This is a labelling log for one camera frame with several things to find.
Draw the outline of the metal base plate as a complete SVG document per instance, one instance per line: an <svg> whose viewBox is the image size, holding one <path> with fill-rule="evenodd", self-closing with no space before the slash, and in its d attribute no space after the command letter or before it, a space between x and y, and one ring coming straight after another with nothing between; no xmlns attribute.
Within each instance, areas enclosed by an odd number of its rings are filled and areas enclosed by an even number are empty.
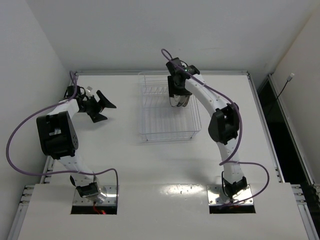
<svg viewBox="0 0 320 240"><path fill-rule="evenodd" d="M95 198L81 197L77 190L74 191L72 200L73 206L92 206L94 203L96 206L116 206L117 200L117 187L115 185L103 185L101 187L102 193Z"/></svg>
<svg viewBox="0 0 320 240"><path fill-rule="evenodd" d="M209 206L221 206L231 201L231 199L224 194L220 184L207 185L206 188ZM248 185L245 189L240 190L232 196L232 202L238 202L236 204L238 206L254 206L252 195L251 186Z"/></svg>

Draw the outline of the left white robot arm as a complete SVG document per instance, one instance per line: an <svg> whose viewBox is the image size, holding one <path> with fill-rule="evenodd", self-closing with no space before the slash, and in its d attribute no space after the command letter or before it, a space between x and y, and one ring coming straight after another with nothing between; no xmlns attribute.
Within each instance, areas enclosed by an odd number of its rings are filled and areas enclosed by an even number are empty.
<svg viewBox="0 0 320 240"><path fill-rule="evenodd" d="M77 113L86 113L93 123L105 121L107 117L102 115L105 108L114 109L116 106L100 90L93 95L90 88L70 85L59 105L36 119L42 152L70 172L70 181L81 198L96 204L106 201L107 190L77 152L79 140L72 118Z"/></svg>

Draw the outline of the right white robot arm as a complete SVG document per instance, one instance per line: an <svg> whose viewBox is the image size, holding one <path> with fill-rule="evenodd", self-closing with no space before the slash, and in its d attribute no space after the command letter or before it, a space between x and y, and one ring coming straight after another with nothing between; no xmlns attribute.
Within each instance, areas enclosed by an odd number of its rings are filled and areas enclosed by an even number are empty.
<svg viewBox="0 0 320 240"><path fill-rule="evenodd" d="M181 62L167 62L169 71L169 97L175 107L186 107L191 96L204 106L210 116L208 134L217 144L223 166L222 187L224 194L232 198L247 187L246 177L240 166L238 149L242 138L242 119L239 107L230 98L214 90L204 81L194 66Z"/></svg>

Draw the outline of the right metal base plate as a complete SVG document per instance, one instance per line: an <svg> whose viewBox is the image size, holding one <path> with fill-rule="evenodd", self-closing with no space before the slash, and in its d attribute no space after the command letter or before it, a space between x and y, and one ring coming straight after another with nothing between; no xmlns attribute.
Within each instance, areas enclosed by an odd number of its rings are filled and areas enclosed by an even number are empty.
<svg viewBox="0 0 320 240"><path fill-rule="evenodd" d="M209 206L221 206L231 201L231 199L224 194L220 184L207 185L206 188ZM232 202L238 202L236 204L238 206L254 206L252 195L251 186L248 185L245 189L240 190L232 196Z"/></svg>

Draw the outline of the orange sunburst plate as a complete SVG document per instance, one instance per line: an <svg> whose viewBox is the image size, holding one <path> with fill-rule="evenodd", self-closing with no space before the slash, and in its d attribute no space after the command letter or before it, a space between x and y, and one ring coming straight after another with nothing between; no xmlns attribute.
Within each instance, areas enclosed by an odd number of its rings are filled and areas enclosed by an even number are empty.
<svg viewBox="0 0 320 240"><path fill-rule="evenodd" d="M185 97L185 101L184 101L184 103L183 103L183 105L182 105L183 107L186 107L186 106L188 105L189 99L190 99L190 96L189 96L189 95Z"/></svg>

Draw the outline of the grey rimmed white plate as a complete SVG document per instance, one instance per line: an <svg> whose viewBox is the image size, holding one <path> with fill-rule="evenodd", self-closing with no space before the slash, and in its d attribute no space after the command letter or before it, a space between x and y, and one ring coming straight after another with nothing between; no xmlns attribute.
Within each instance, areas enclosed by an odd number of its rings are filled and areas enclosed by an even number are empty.
<svg viewBox="0 0 320 240"><path fill-rule="evenodd" d="M176 107L180 102L180 96L179 95L173 95L173 97L169 97L169 103L172 107Z"/></svg>

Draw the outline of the green rimmed white plate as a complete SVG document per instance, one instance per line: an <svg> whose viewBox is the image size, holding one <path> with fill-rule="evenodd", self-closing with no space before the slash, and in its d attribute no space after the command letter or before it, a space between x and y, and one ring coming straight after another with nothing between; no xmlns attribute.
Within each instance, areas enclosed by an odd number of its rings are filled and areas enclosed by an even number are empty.
<svg viewBox="0 0 320 240"><path fill-rule="evenodd" d="M185 97L185 96L183 96L183 95L179 96L178 103L176 104L176 106L177 106L177 107L183 106L185 100L186 100L186 97Z"/></svg>

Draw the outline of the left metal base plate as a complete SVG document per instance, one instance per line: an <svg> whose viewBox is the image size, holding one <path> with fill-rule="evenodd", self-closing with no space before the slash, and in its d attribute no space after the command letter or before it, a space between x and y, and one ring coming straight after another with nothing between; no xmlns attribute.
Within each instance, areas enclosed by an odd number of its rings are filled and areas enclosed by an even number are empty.
<svg viewBox="0 0 320 240"><path fill-rule="evenodd" d="M102 193L95 198L81 197L77 190L74 191L72 200L73 206L92 206L94 203L96 206L116 206L117 200L117 187L115 185L103 185L101 187Z"/></svg>

